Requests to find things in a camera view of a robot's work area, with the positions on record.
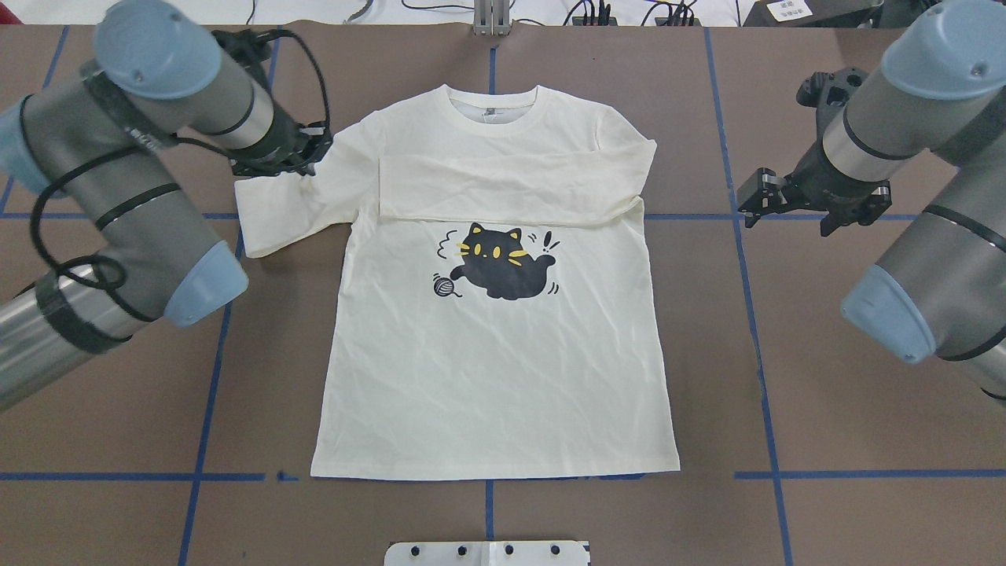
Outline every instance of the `neckline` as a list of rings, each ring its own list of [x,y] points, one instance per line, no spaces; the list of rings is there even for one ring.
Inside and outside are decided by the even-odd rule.
[[[526,92],[511,95],[483,95],[481,92],[466,92],[443,84],[438,88],[437,95],[438,106],[448,122],[468,133],[486,137],[509,136],[527,129],[540,119],[548,102],[548,88],[544,86],[535,86]],[[484,124],[463,115],[451,103],[452,100],[481,108],[521,108],[525,106],[531,108],[513,122]]]

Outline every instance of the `printed graphic on shirt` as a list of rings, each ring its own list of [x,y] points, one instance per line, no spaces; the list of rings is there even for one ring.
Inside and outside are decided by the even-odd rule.
[[[441,253],[444,242],[450,240],[451,230],[440,242]],[[531,234],[529,239],[536,240]],[[442,298],[449,296],[461,297],[455,293],[456,281],[465,277],[471,285],[482,288],[492,299],[506,301],[524,300],[541,294],[548,279],[548,267],[555,263],[555,257],[547,253],[559,242],[551,241],[552,232],[545,234],[542,252],[537,257],[531,256],[521,242],[521,229],[514,227],[509,231],[497,231],[472,222],[468,235],[458,243],[458,254],[464,261],[451,270],[450,276],[434,275],[434,293]],[[547,295],[558,293],[558,286],[552,282]]]

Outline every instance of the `white bracket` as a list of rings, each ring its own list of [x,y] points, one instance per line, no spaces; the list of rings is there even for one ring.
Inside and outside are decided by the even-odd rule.
[[[475,0],[475,34],[509,35],[510,0]]]
[[[395,543],[384,566],[590,566],[585,541]]]

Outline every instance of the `white floor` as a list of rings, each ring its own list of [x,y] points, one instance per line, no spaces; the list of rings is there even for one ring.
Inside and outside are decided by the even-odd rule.
[[[116,0],[0,0],[24,23],[85,23],[101,21],[105,10]],[[434,4],[471,5],[472,0],[406,0],[414,6]],[[746,17],[754,0],[739,0],[740,15]],[[172,0],[188,17],[206,25],[243,24],[256,4],[253,23],[280,24],[299,19],[326,23],[343,23],[362,8],[364,0]],[[514,0],[512,19],[532,18],[548,25],[559,25],[576,0]],[[616,0],[612,15],[620,25],[639,25],[649,0]],[[737,7],[734,0],[695,0],[692,9],[705,26],[736,26]],[[666,15],[659,7],[647,21],[653,25],[655,16]],[[354,23],[401,24],[472,21],[472,11],[458,8],[410,10],[400,0],[374,0],[370,9]]]

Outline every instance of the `white t-shirt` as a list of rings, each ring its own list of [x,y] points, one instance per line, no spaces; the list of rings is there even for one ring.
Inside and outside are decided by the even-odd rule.
[[[656,144],[543,86],[441,86],[238,181],[249,256],[351,221],[315,477],[679,469],[643,201]]]

